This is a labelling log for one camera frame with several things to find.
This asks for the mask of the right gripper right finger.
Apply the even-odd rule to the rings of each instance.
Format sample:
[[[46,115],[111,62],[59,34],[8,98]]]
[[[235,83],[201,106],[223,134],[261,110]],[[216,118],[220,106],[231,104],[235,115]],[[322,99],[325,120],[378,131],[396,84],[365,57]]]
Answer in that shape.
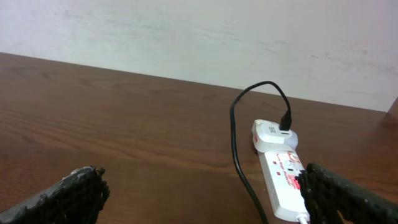
[[[309,163],[295,178],[310,223],[397,224],[397,205]]]

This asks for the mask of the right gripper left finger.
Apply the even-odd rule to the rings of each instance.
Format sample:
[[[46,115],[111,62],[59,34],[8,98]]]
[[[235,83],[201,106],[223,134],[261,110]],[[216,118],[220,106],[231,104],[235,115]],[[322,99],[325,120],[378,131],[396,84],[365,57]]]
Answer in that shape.
[[[95,224],[109,198],[104,168],[73,170],[56,184],[1,212],[1,224]]]

